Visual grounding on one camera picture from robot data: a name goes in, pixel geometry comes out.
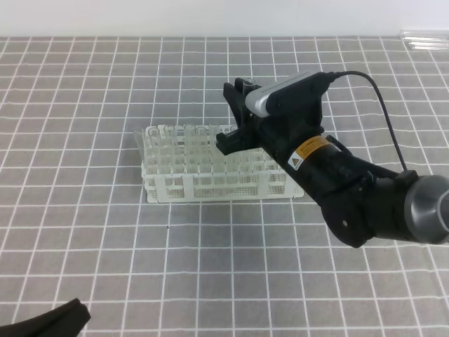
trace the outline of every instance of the black cable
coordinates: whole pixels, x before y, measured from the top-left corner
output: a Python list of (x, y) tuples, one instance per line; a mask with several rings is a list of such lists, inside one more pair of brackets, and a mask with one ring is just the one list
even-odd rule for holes
[(401, 162), (403, 170), (407, 171), (406, 162), (404, 161), (404, 158), (403, 158), (402, 152), (401, 152), (401, 148), (399, 147), (396, 136), (394, 135), (393, 126), (391, 125), (387, 107), (385, 106), (384, 99), (382, 98), (382, 95), (380, 94), (377, 84), (374, 82), (374, 80), (369, 75), (365, 74), (364, 72), (357, 72), (356, 70), (348, 70), (346, 72), (336, 72), (335, 73), (336, 79), (339, 77), (347, 76), (347, 75), (356, 75), (356, 76), (363, 77), (363, 78), (367, 79), (370, 82), (370, 84), (373, 86), (373, 89), (376, 92), (377, 98), (379, 99), (380, 107), (382, 108), (382, 111), (384, 112), (385, 120), (387, 121), (387, 126), (389, 129), (390, 135), (391, 135), (391, 139), (393, 140), (394, 147), (396, 148), (396, 152), (398, 153), (399, 161)]

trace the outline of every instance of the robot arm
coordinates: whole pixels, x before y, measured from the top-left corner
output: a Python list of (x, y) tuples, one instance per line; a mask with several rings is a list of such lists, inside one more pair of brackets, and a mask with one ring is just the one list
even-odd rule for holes
[(265, 87), (243, 79), (233, 86), (226, 83), (223, 95), (239, 128), (217, 135), (218, 149), (230, 154), (263, 148), (316, 201), (330, 230), (345, 244), (360, 247), (373, 237), (446, 242), (447, 178), (390, 171), (354, 157), (334, 137), (321, 135), (321, 96), (347, 74), (361, 74), (378, 93), (374, 81), (358, 72), (300, 73)]

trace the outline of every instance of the grid mat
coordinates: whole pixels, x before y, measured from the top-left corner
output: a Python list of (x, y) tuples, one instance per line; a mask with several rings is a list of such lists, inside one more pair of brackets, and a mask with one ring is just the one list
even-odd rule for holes
[[(230, 124), (221, 88), (360, 70), (410, 169), (449, 176), (449, 52), (399, 38), (0, 39), (0, 325), (74, 297), (87, 337), (449, 335), (449, 249), (351, 249), (307, 197), (149, 205), (131, 131)], [(337, 80), (323, 126), (399, 170), (363, 79)]]

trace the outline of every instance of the warning label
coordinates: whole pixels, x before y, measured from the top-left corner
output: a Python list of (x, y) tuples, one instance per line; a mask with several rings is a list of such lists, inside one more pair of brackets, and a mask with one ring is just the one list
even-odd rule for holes
[(296, 171), (301, 166), (302, 162), (315, 150), (330, 144), (323, 136), (312, 137), (303, 142), (290, 156), (288, 164)]

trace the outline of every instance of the white test tube rack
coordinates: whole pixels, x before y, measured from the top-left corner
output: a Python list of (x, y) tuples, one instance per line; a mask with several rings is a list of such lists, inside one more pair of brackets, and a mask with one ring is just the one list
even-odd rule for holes
[(151, 126), (142, 133), (149, 203), (277, 199), (304, 192), (262, 149), (224, 156), (220, 132), (235, 126)]

